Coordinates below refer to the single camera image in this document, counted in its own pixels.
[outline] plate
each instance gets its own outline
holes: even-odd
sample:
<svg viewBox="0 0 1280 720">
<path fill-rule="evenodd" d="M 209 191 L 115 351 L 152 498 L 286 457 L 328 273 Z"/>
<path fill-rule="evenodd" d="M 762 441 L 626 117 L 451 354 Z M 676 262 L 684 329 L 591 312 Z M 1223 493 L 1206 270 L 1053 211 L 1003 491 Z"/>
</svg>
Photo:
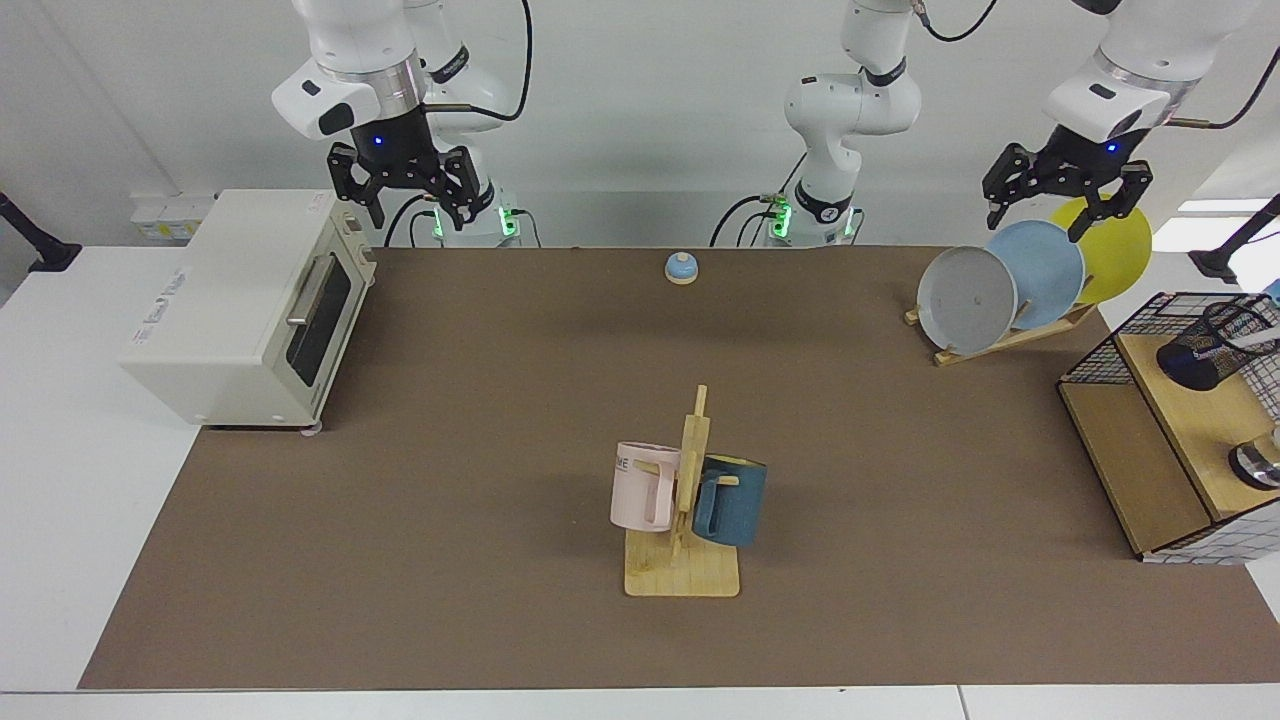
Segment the plate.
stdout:
<svg viewBox="0 0 1280 720">
<path fill-rule="evenodd" d="M 1023 220 L 997 232 L 987 250 L 1005 261 L 1027 309 L 1014 329 L 1043 328 L 1066 315 L 1084 287 L 1084 255 L 1066 231 L 1046 220 Z"/>
<path fill-rule="evenodd" d="M 1055 225 L 1071 227 L 1084 209 L 1084 199 L 1071 200 L 1050 217 Z M 1133 287 L 1151 263 L 1151 223 L 1134 208 L 1128 218 L 1111 218 L 1084 232 L 1078 243 L 1084 254 L 1089 286 L 1080 302 L 1105 302 Z"/>
<path fill-rule="evenodd" d="M 977 355 L 1005 337 L 1018 310 L 1018 288 L 1005 263 L 982 247 L 952 247 L 920 278 L 920 328 L 933 345 Z"/>
</svg>

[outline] black wire basket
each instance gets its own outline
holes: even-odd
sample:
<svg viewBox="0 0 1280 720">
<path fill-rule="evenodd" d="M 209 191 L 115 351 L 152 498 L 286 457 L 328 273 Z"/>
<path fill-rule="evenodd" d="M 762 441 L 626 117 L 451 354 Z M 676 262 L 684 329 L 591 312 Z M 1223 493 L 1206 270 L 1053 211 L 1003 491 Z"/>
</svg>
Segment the black wire basket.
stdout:
<svg viewBox="0 0 1280 720">
<path fill-rule="evenodd" d="M 1267 318 L 1244 304 L 1215 302 L 1176 340 L 1161 347 L 1156 360 L 1178 384 L 1210 391 L 1249 363 L 1280 350 L 1280 341 L 1252 347 L 1242 347 L 1234 342 L 1271 328 Z"/>
</svg>

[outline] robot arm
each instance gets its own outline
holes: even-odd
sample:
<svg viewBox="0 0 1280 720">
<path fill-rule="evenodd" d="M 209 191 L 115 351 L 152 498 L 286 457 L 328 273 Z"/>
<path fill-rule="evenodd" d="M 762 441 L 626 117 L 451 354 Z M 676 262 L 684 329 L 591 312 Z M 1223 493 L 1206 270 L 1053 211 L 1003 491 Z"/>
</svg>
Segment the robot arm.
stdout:
<svg viewBox="0 0 1280 720">
<path fill-rule="evenodd" d="M 343 200 L 369 208 L 374 224 L 385 215 L 384 187 L 421 190 L 461 228 L 474 218 L 484 188 L 466 146 L 436 149 L 422 99 L 428 94 L 407 6 L 415 0 L 293 0 L 307 26 L 311 60 L 271 94 L 284 119 L 320 140 L 351 131 L 355 147 L 335 142 L 329 173 Z M 352 174 L 360 165 L 369 178 Z"/>
<path fill-rule="evenodd" d="M 511 92 L 493 73 L 476 65 L 471 50 L 458 41 L 448 22 L 445 0 L 404 0 L 413 42 L 430 81 L 422 101 L 428 105 L 507 108 Z M 470 135 L 502 127 L 503 122 L 479 113 L 440 113 L 431 127 L 440 135 Z"/>
<path fill-rule="evenodd" d="M 787 196 L 796 234 L 840 240 L 861 169 L 861 154 L 846 145 L 850 136 L 905 132 L 919 117 L 920 88 L 906 73 L 913 19 L 909 0 L 851 0 L 842 41 L 860 72 L 812 76 L 791 88 L 787 122 L 809 149 Z"/>
<path fill-rule="evenodd" d="M 1044 104 L 1057 127 L 1038 152 L 1009 145 L 983 178 L 995 229 L 1009 208 L 1041 193 L 1084 197 L 1068 231 L 1079 240 L 1094 222 L 1124 218 L 1152 181 L 1134 150 L 1165 124 L 1208 73 L 1217 49 L 1261 0 L 1073 0 L 1106 15 L 1097 53 Z M 1106 200 L 1102 188 L 1119 188 Z"/>
</svg>

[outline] pink mug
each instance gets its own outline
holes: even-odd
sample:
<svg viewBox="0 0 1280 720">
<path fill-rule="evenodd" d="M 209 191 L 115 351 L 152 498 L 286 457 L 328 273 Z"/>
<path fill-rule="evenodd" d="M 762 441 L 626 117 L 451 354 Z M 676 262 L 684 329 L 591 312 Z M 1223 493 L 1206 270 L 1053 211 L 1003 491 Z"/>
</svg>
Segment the pink mug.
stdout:
<svg viewBox="0 0 1280 720">
<path fill-rule="evenodd" d="M 669 530 L 678 468 L 680 451 L 675 447 L 620 442 L 609 520 L 643 533 Z"/>
</svg>

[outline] power outlet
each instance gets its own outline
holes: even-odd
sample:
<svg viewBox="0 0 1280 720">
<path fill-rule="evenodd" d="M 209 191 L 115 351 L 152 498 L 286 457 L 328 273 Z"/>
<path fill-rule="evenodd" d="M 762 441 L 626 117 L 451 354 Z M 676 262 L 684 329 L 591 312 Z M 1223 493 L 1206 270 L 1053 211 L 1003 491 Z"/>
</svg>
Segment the power outlet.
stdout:
<svg viewBox="0 0 1280 720">
<path fill-rule="evenodd" d="M 146 240 L 188 241 L 214 206 L 216 196 L 182 193 L 174 197 L 136 197 L 133 225 Z"/>
</svg>

